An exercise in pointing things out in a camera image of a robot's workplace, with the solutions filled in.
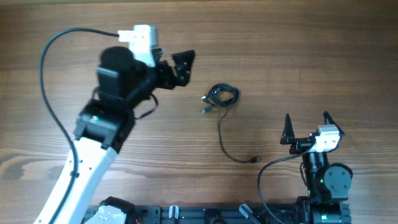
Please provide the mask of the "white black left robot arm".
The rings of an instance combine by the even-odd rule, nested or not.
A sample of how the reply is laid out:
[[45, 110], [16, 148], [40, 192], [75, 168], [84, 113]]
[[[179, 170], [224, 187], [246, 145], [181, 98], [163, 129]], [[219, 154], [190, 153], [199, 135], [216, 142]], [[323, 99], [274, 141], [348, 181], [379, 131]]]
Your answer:
[[75, 139], [65, 166], [36, 223], [80, 223], [101, 179], [135, 125], [134, 108], [156, 88], [186, 86], [195, 51], [172, 54], [175, 66], [154, 67], [134, 58], [126, 47], [101, 53], [99, 85], [76, 121]]

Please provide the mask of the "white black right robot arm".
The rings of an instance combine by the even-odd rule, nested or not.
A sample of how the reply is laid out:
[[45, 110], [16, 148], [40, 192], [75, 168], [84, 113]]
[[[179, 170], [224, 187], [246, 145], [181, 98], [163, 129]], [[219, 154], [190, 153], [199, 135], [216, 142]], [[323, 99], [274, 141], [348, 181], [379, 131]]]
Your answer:
[[338, 149], [345, 133], [328, 112], [323, 113], [325, 124], [319, 125], [307, 138], [295, 137], [290, 116], [285, 116], [280, 143], [289, 145], [289, 153], [302, 158], [300, 168], [308, 190], [307, 197], [295, 203], [296, 223], [352, 222], [348, 200], [353, 171], [342, 163], [329, 163], [328, 153]]

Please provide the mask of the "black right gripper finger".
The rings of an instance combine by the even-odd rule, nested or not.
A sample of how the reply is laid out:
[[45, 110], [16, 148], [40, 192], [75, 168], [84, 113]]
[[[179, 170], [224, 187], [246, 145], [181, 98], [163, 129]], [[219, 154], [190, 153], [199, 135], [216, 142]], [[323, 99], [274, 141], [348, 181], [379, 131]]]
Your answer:
[[339, 131], [339, 136], [344, 137], [345, 132], [334, 122], [333, 118], [330, 116], [329, 112], [323, 112], [324, 122], [325, 124], [335, 125]]
[[295, 142], [295, 134], [291, 122], [290, 115], [287, 113], [285, 116], [284, 130], [280, 138], [280, 144], [287, 145]]

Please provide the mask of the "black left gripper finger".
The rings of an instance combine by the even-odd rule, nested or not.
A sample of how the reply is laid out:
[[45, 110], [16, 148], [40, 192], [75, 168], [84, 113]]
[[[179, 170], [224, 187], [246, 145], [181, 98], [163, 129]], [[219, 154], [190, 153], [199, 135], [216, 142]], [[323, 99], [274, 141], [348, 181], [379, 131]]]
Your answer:
[[172, 60], [175, 62], [175, 71], [191, 72], [195, 56], [196, 54], [194, 50], [172, 54]]
[[175, 85], [176, 86], [187, 86], [190, 82], [190, 71], [185, 69], [177, 69], [175, 77]]

